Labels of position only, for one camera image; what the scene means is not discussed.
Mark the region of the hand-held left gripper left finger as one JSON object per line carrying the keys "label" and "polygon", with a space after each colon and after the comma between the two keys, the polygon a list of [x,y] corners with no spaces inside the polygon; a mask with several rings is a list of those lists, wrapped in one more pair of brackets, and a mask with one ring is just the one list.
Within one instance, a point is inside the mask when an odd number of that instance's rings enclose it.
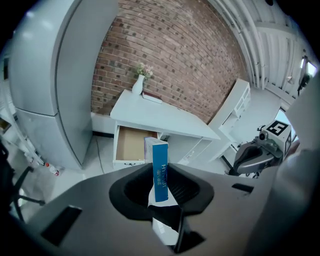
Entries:
{"label": "hand-held left gripper left finger", "polygon": [[28,222],[32,235],[63,256],[151,256],[156,252],[146,201],[150,164],[85,179],[46,204]]}

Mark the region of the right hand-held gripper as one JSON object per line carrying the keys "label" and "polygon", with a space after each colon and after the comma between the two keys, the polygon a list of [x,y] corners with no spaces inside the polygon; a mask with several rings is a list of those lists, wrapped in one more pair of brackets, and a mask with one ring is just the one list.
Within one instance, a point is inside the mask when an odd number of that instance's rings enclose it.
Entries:
{"label": "right hand-held gripper", "polygon": [[243,144],[237,151],[233,163],[233,175],[260,173],[278,165],[288,154],[292,144],[292,126],[274,120],[257,129],[259,135]]}

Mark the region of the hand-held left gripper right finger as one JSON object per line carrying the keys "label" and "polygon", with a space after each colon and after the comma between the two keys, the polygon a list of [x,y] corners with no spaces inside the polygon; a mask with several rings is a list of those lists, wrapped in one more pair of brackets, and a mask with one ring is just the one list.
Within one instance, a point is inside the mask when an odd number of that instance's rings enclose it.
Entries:
{"label": "hand-held left gripper right finger", "polygon": [[258,179],[229,176],[173,164],[212,185],[214,196],[206,209],[186,218],[192,231],[204,237],[184,256],[243,256],[264,209],[278,167],[265,169]]}

